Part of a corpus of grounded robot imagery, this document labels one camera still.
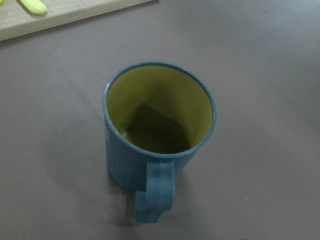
blue rim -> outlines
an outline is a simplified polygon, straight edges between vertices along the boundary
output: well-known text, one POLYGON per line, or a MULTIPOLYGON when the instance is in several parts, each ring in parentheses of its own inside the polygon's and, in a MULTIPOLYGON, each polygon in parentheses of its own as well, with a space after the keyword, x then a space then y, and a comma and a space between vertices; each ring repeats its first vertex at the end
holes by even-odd
POLYGON ((177 65, 171 64, 171 63, 166 63, 166 62, 160 62, 160 61, 145 61, 145 62, 139 62, 136 64, 132 64, 122 70, 120 70, 117 74, 115 74, 111 80, 108 82, 108 84, 105 87, 104 90, 104 94, 103 94, 103 100, 102 100, 102 107, 103 107, 103 113, 104 113, 104 118, 107 121, 110 129, 112 130, 112 132, 117 136, 117 138, 119 138, 124 144, 126 144, 127 146, 129 146, 130 148, 134 149, 137 152, 140 152, 141 154, 144 155, 148 155, 154 158, 162 158, 162 159, 171 159, 171 158, 178 158, 178 157, 183 157, 185 155, 189 155, 191 153, 196 152, 203 144, 205 144, 205 142, 209 139, 209 137, 211 136, 211 134, 213 133, 215 126, 216 126, 216 122, 217 122, 217 110, 216 110, 216 104, 215 104, 215 100, 212 96, 212 94, 210 93, 210 91, 208 90, 208 88, 192 73, 190 73, 189 71, 185 70, 182 67, 179 67, 177 65), (203 90, 205 91, 205 93, 207 94, 207 96, 210 99, 211 102, 211 106, 213 108, 213 121, 211 124, 211 128, 208 132, 208 134, 205 136, 205 138, 196 146, 182 151, 182 152, 177 152, 177 153, 157 153, 157 152, 152 152, 152 151, 148 151, 145 149, 142 149, 136 145, 134 145, 133 143, 129 142, 128 140, 126 140, 116 129, 116 127, 113 125, 110 116, 108 114, 108 108, 107 108, 107 97, 108 97, 108 93, 109 90, 112 86, 112 84, 117 80, 117 78, 124 74, 125 72, 134 69, 134 68, 138 68, 138 67, 142 67, 142 66, 148 66, 148 65, 158 65, 158 66, 164 66, 164 67, 169 67, 175 70, 178 70, 180 72, 183 72, 187 75, 189 75, 191 78, 193 78, 196 82, 198 82, 200 84, 200 86, 203 88, 203 90))

gray table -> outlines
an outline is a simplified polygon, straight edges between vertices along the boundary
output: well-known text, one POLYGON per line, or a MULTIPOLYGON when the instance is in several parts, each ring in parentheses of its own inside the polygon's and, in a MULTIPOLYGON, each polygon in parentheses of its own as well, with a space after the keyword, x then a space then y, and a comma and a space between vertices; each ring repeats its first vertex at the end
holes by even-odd
POLYGON ((319 106, 317 0, 163 0, 0 42, 0 239, 319 239, 319 106), (173 209, 136 224, 102 95, 150 60, 202 79, 218 121, 173 209))

cutting board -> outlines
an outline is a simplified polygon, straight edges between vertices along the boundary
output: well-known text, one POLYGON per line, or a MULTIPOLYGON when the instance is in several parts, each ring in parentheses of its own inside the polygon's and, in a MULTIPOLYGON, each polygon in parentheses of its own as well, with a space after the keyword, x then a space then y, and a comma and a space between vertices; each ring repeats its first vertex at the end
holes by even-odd
POLYGON ((0 5, 0 41, 109 13, 153 0, 41 0, 44 15, 30 13, 19 0, 0 5))

blue mug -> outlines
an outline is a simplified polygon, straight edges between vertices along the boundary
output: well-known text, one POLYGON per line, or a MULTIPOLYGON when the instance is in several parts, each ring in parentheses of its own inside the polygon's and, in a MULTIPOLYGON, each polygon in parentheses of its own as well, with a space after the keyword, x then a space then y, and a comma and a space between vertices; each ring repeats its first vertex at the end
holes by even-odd
POLYGON ((111 79, 102 105, 108 170, 135 191, 136 221, 156 223, 174 204, 176 177, 214 130, 214 99, 187 70, 141 62, 111 79))

blue handle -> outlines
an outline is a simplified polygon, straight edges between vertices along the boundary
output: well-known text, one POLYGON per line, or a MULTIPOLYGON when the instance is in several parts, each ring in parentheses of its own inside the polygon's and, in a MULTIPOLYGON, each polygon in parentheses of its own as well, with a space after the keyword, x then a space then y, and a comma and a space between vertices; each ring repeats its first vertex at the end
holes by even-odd
POLYGON ((135 218, 138 223, 156 223, 175 200, 175 171, 172 162, 146 163, 146 191, 135 192, 135 218))

